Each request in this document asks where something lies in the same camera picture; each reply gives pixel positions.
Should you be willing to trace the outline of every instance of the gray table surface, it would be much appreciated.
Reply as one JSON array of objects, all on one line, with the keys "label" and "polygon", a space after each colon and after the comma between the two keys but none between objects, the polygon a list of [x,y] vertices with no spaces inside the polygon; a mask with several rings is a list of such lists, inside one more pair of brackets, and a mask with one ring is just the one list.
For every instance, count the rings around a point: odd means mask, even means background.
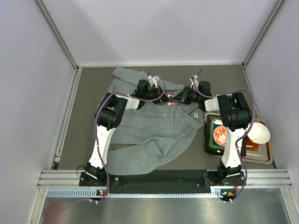
[{"label": "gray table surface", "polygon": [[[162,74],[165,80],[176,84],[190,84],[189,78],[198,66],[149,66],[128,67],[138,71],[154,70]],[[241,65],[205,65],[199,81],[211,83],[212,94],[224,94],[239,89],[248,88]],[[94,145],[93,121],[97,104],[105,95],[108,86],[113,81],[112,72],[115,68],[83,68],[79,81],[74,106],[67,129],[64,147],[58,169],[75,170],[80,165],[86,165]],[[252,100],[244,94],[249,105]],[[110,145],[109,150],[123,148],[128,145]],[[189,148],[173,161],[158,169],[216,169],[219,158],[204,153],[204,130],[198,130]],[[273,165],[263,165],[247,162],[249,169],[271,169]]]}]

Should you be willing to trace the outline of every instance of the metal floor panel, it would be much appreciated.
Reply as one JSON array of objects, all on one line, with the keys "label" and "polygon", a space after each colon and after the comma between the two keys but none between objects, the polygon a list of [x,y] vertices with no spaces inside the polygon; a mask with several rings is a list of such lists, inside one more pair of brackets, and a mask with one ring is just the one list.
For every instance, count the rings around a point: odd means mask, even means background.
[{"label": "metal floor panel", "polygon": [[[77,199],[47,198],[49,214]],[[220,199],[107,198],[79,202],[55,219],[43,212],[40,224],[290,224],[279,189],[247,189],[233,204]]]}]

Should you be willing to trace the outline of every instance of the orange bowl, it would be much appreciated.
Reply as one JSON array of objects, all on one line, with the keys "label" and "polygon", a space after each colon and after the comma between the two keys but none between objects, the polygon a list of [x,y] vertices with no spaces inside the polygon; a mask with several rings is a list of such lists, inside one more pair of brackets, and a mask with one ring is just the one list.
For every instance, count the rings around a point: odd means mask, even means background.
[{"label": "orange bowl", "polygon": [[226,129],[225,126],[221,125],[215,128],[213,132],[214,141],[217,145],[225,146],[225,139],[226,139]]}]

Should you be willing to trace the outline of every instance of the aluminum frame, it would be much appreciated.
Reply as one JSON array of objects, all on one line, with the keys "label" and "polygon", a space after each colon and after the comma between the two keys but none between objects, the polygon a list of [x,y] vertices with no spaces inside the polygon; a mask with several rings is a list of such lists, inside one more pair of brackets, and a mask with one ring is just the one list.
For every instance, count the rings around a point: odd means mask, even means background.
[{"label": "aluminum frame", "polygon": [[[48,192],[55,191],[69,191],[69,192],[90,192],[93,189],[105,190],[106,187],[80,187],[80,177],[75,170],[43,170],[37,185],[36,194],[30,213],[29,224],[39,223],[44,207],[45,199],[48,197]],[[161,195],[149,195],[149,194],[112,194],[111,197],[122,198],[159,198],[159,197],[171,197],[171,198],[207,198],[215,197],[217,190],[228,189],[231,187],[211,187],[212,194],[161,194]],[[292,221],[292,224],[298,223],[298,202],[294,193],[292,182],[290,180],[288,171],[286,169],[251,169],[248,170],[247,185],[245,189],[281,189],[282,197]]]},{"label": "aluminum frame", "polygon": [[65,56],[67,57],[67,59],[70,61],[72,67],[74,68],[74,70],[78,69],[77,63],[75,62],[75,59],[73,58],[73,56],[71,55],[70,50],[68,49],[66,43],[64,42],[58,28],[56,27],[54,21],[52,20],[45,4],[43,3],[43,0],[34,0],[38,6],[38,8],[40,9],[41,13],[43,14],[45,20],[47,21],[50,29],[52,30],[53,35],[55,36],[56,40],[58,41],[62,51],[64,52]]},{"label": "aluminum frame", "polygon": [[55,154],[53,156],[51,167],[53,167],[55,162],[59,163],[59,161],[60,161],[61,152],[62,152],[62,149],[64,146],[64,140],[66,137],[66,131],[69,126],[69,122],[70,122],[70,118],[71,118],[71,111],[74,106],[75,97],[76,97],[76,93],[77,93],[77,89],[78,89],[78,85],[79,85],[79,81],[80,81],[80,77],[81,77],[81,72],[82,72],[82,68],[79,68],[78,71],[75,73],[75,77],[72,82],[71,90],[70,90],[69,97],[68,97],[65,111],[64,111],[62,124],[61,124],[58,138],[56,141],[56,149],[55,149]]},{"label": "aluminum frame", "polygon": [[243,62],[243,66],[247,66],[248,63],[250,62],[252,56],[254,55],[257,47],[259,46],[260,42],[262,41],[262,39],[264,38],[265,34],[267,33],[270,25],[273,23],[277,13],[280,11],[283,3],[285,2],[285,0],[278,0],[275,7],[273,8],[271,14],[269,15],[266,23],[264,24],[262,30],[260,31],[259,35],[257,36],[256,40],[254,41],[250,51],[248,52],[244,62]]}]

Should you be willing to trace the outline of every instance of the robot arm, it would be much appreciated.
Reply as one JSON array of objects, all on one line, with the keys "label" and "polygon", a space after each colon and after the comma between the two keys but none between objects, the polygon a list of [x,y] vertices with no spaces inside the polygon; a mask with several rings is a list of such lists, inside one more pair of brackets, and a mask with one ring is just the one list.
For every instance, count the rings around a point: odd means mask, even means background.
[{"label": "robot arm", "polygon": [[[158,76],[151,77],[149,80],[140,80],[137,89],[132,94],[142,99],[155,99],[161,95],[162,91],[160,86],[157,85],[159,80]],[[102,103],[107,99],[110,93],[107,93],[102,100]],[[97,121],[97,136],[99,139],[99,145],[95,141],[93,147],[93,154],[86,165],[85,173],[94,179],[102,179],[103,167],[107,164],[107,153],[110,145],[111,137],[121,122],[122,116],[127,109],[138,110],[143,107],[144,101],[136,98],[132,98],[129,95],[113,95],[111,99],[104,105],[100,112]],[[104,164],[100,160],[98,153],[98,146],[100,155],[103,159]]]},{"label": "robot arm", "polygon": [[242,154],[242,142],[238,142],[238,149],[235,143],[245,134],[252,119],[252,113],[244,95],[240,92],[232,95],[219,95],[206,100],[205,108],[207,112],[219,111],[222,123],[226,127],[225,149],[218,167],[219,176],[224,179],[239,175],[241,172],[239,154]]}]

